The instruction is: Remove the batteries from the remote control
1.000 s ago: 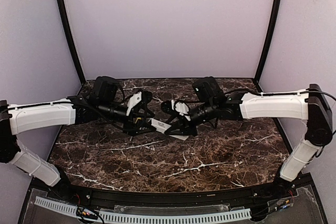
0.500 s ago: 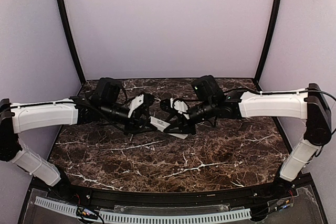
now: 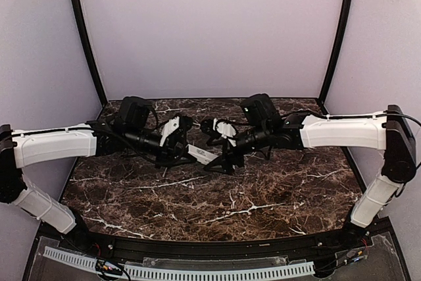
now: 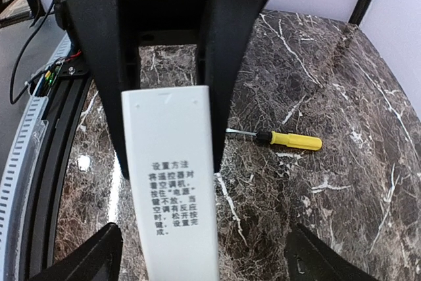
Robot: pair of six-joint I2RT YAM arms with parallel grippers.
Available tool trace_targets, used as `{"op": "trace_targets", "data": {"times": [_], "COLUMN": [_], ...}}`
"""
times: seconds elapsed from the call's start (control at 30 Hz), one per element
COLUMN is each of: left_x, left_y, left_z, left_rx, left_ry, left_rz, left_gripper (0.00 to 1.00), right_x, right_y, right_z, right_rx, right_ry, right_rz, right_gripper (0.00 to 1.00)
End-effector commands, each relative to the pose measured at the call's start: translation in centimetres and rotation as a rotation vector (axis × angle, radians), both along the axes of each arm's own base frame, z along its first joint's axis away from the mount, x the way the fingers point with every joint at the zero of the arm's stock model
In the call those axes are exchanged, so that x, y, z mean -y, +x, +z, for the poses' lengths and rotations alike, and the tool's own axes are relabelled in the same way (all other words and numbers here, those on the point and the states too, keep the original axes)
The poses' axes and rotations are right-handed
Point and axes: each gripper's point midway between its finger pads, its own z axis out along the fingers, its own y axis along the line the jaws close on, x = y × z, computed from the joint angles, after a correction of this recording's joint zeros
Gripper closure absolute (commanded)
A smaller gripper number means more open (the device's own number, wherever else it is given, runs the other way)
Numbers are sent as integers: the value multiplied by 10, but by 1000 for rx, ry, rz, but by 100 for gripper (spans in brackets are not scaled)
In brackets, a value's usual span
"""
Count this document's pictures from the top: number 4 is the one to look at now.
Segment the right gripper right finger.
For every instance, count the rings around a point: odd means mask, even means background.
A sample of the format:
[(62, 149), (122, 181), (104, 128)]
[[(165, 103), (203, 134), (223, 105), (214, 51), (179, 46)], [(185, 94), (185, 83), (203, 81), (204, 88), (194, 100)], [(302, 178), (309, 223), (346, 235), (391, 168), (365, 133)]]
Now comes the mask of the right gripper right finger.
[(338, 255), (302, 224), (296, 224), (287, 235), (284, 257), (290, 280), (376, 281)]

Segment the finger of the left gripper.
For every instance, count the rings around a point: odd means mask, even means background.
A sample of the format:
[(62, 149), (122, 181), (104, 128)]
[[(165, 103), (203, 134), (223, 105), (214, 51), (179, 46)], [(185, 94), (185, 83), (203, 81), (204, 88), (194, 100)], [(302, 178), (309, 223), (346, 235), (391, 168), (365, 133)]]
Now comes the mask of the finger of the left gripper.
[(253, 26), (267, 0), (207, 0), (197, 44), (198, 83), (209, 87), (214, 171), (222, 163), (231, 98)]
[(124, 43), (119, 0), (66, 0), (78, 46), (93, 76), (123, 177), (128, 179), (123, 91), (139, 86), (137, 53)]

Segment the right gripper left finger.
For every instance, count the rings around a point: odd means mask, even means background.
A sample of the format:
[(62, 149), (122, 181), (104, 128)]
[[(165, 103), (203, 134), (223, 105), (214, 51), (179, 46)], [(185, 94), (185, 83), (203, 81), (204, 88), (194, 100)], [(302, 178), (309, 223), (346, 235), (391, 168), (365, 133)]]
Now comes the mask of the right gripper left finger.
[(32, 280), (118, 280), (123, 239), (109, 222), (63, 260), (31, 277)]

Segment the white remote control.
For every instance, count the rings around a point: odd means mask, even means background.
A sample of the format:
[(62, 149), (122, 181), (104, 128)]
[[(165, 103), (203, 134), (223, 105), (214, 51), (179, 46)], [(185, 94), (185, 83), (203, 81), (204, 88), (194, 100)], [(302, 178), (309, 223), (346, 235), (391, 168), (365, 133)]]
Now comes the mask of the white remote control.
[(150, 280), (218, 280), (209, 89), (122, 93), (130, 185)]

